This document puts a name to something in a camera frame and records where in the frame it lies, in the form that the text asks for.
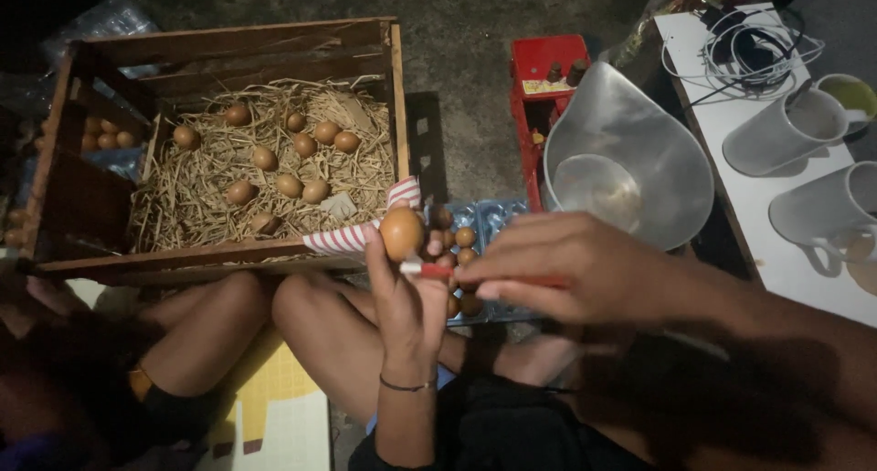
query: mug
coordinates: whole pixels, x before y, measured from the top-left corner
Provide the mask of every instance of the mug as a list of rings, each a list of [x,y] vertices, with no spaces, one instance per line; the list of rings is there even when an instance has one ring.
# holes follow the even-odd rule
[[[840,102],[810,89],[786,106],[787,93],[728,134],[724,158],[742,174],[769,174],[843,137],[849,123]]]
[[[813,87],[828,93],[844,107],[850,123],[846,135],[864,129],[877,116],[877,95],[870,85],[852,75],[830,73]]]
[[[774,197],[767,210],[786,240],[826,250],[844,262],[877,261],[877,246],[861,259],[841,252],[853,235],[877,238],[877,162],[856,163]]]

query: egg carton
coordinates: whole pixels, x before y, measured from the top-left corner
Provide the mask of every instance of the egg carton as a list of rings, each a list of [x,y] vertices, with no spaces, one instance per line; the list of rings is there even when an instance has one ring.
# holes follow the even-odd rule
[[[424,209],[427,220],[433,215],[432,207],[426,206]],[[484,253],[487,245],[497,237],[497,234],[509,223],[512,217],[529,212],[526,201],[523,199],[452,203],[444,204],[443,207],[449,210],[454,217],[454,222],[451,225],[451,230],[454,233],[465,226],[475,231],[475,243],[472,248],[479,255]],[[451,247],[451,252],[454,254],[459,251],[460,247],[456,244]],[[453,295],[462,298],[463,290],[458,288],[453,292]],[[526,308],[511,306],[505,302],[484,302],[478,315],[467,317],[460,312],[456,317],[448,319],[447,325],[454,327],[473,323],[518,322],[537,317]]]

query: black bracelet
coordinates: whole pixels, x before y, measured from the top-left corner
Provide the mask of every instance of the black bracelet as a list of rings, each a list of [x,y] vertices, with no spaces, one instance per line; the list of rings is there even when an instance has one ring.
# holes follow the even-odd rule
[[[428,382],[426,382],[424,385],[420,385],[420,386],[417,386],[417,387],[399,387],[399,386],[397,386],[397,385],[393,385],[393,384],[391,384],[391,383],[389,383],[389,382],[387,382],[387,381],[385,381],[385,380],[383,379],[383,374],[378,374],[378,379],[380,379],[380,385],[382,385],[382,386],[384,386],[384,387],[392,388],[393,390],[401,390],[401,391],[404,391],[404,392],[417,392],[417,391],[420,390],[421,388],[435,387],[436,385],[438,385],[438,383],[439,383],[439,382],[438,382],[438,381],[439,381],[439,377],[438,377],[438,376],[439,376],[439,375],[436,374],[436,378],[434,378],[433,381],[428,381]]]

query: red pen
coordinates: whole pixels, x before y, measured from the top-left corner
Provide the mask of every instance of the red pen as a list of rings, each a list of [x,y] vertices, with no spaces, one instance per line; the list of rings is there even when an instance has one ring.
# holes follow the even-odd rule
[[[404,275],[419,275],[427,279],[448,279],[454,276],[452,267],[438,264],[420,264],[417,262],[403,262],[399,264],[399,272]],[[492,280],[516,280],[533,286],[555,287],[557,289],[569,289],[572,284],[568,278],[562,276],[520,276],[491,278]]]

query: fingernail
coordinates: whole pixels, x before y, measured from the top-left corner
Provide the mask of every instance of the fingernail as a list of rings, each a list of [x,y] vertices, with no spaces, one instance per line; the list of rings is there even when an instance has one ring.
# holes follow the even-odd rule
[[[362,234],[366,236],[366,243],[371,243],[377,238],[378,230],[371,224],[366,224]]]
[[[482,300],[499,300],[499,286],[495,283],[485,282],[478,286],[475,296]]]

